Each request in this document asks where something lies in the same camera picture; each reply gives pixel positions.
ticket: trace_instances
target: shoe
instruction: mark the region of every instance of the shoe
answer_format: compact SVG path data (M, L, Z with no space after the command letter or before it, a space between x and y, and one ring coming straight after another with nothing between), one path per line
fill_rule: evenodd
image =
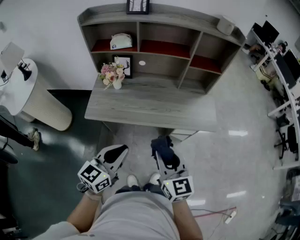
M33 135L36 131L37 131L37 129L33 127L32 130L30 132L28 132L27 137L29 138L29 140L32 141Z
M250 51L248 50L248 49L245 49L245 48L242 48L242 51L245 53L245 54L249 54L250 53Z
M128 185L128 187L132 187L132 186L139 186L139 184L137 183L137 179L136 179L136 177L134 176L134 175L129 175L128 177L127 177L127 185Z
M155 172L152 174L150 180L149 180L149 183L152 183L154 185L159 185L158 183L158 179L160 178L160 174Z
M34 146L33 146L33 150L34 151L37 151L38 150L38 147L39 147L39 140L40 140L40 137L39 137L39 132L38 131L35 131L33 137L32 137L32 141L34 142Z

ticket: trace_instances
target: picture frame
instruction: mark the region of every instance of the picture frame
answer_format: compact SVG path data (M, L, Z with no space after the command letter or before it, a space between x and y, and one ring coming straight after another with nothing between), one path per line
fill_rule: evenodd
M132 72L133 72L133 62L132 62L132 55L113 55L112 61L114 62L114 58L118 57L120 64L123 64L124 66L124 74L125 78L132 78Z
M150 0L127 0L127 14L149 14Z

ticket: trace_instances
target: red cable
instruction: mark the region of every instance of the red cable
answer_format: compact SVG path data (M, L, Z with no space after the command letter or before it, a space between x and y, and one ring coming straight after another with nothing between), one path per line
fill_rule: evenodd
M224 213L224 212L227 212L227 211L233 210L233 209L236 209L236 207L225 209L225 210L218 211L218 212L211 212L211 213L207 213L207 214L197 215L197 216L194 216L194 218L200 218L200 217L205 217L205 216L209 216L209 215L213 215L213 214Z

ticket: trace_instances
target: person's arm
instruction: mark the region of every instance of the person's arm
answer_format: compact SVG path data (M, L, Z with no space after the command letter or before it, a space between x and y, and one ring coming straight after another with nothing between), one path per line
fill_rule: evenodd
M187 201L173 202L172 206L180 240L203 240L200 227L195 221Z
M91 200L86 194L67 218L67 222L72 224L81 233L87 232L95 217L96 209L101 201Z

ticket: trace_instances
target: tiled floor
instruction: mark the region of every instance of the tiled floor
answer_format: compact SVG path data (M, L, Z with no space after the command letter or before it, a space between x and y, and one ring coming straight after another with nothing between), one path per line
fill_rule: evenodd
M272 170L278 162L279 150L273 148L278 136L275 122L267 117L267 112L275 106L269 92L250 69L250 63L241 52L212 91L216 101L217 132L199 132L175 144L194 177L195 194L191 199L205 202L194 208L238 209L229 225L221 221L221 215L198 217L205 240L219 223L211 240L262 238L275 219L285 184L286 170ZM37 153L14 144L20 163L9 170L15 215L30 236L66 219L80 199L75 188L76 173L97 149L101 123L83 118L88 97L61 100L75 114L74 123L67 132L15 119L24 132L32 125L37 126L43 141ZM119 172L120 180L106 196L122 187L129 173L134 173L140 183L145 184L157 170L151 158L150 141L158 137L160 131L154 127L119 126L113 143L128 145L130 152ZM292 161L293 157L287 155L287 160ZM237 192L243 195L227 197Z

